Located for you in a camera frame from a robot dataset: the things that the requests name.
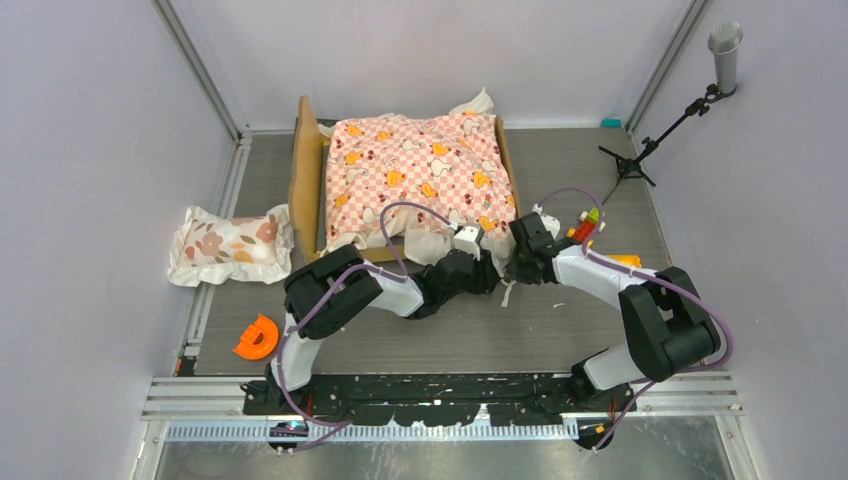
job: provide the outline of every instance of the orange plastic piece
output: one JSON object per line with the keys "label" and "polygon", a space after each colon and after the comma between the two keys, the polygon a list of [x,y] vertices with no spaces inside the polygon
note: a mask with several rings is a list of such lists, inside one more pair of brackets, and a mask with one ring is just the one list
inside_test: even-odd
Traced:
{"label": "orange plastic piece", "polygon": [[279,340],[277,324],[260,313],[256,321],[241,334],[241,340],[233,351],[248,360],[261,360],[274,351]]}
{"label": "orange plastic piece", "polygon": [[631,267],[642,268],[642,259],[639,255],[607,255],[616,262],[621,262]]}

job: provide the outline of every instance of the white wall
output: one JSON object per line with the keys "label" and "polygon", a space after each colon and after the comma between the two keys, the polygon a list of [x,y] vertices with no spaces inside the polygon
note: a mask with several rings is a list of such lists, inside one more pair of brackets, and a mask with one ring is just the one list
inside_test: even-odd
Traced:
{"label": "white wall", "polygon": [[739,90],[646,160],[676,263],[731,322],[731,363],[769,478],[844,478],[848,420],[848,4],[715,0],[639,128],[658,136],[745,32]]}
{"label": "white wall", "polygon": [[5,2],[0,71],[0,477],[121,478],[232,143],[148,0]]}
{"label": "white wall", "polygon": [[433,116],[486,86],[508,125],[627,119],[688,0],[178,0],[228,108],[254,130]]}

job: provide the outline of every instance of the microphone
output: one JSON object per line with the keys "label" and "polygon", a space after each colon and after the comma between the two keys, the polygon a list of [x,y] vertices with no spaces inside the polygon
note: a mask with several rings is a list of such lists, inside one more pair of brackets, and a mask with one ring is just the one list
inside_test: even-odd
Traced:
{"label": "microphone", "polygon": [[736,53],[742,44],[742,27],[738,23],[722,22],[710,34],[707,46],[716,63],[716,85],[721,93],[736,91]]}

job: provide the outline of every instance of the wooden headboard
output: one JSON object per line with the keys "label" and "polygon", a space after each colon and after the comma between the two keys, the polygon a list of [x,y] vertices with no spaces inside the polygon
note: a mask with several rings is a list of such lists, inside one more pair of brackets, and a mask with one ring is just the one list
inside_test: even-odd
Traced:
{"label": "wooden headboard", "polygon": [[300,97],[297,108],[297,128],[294,132],[294,165],[289,187],[289,210],[297,232],[300,251],[306,261],[318,259],[319,209],[321,177],[324,169],[324,136],[318,130],[318,120],[312,113],[309,97]]}

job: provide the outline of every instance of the checkered blanket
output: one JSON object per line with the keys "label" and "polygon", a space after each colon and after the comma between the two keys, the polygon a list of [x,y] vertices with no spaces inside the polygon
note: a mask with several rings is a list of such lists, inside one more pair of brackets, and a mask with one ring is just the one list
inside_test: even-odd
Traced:
{"label": "checkered blanket", "polygon": [[[466,112],[415,120],[389,114],[339,122],[327,162],[329,249],[385,244],[374,241],[380,212],[399,200],[427,205],[456,223],[479,223],[490,242],[508,238],[515,201],[495,116]],[[448,235],[423,212],[393,213],[392,235],[409,229]]]}

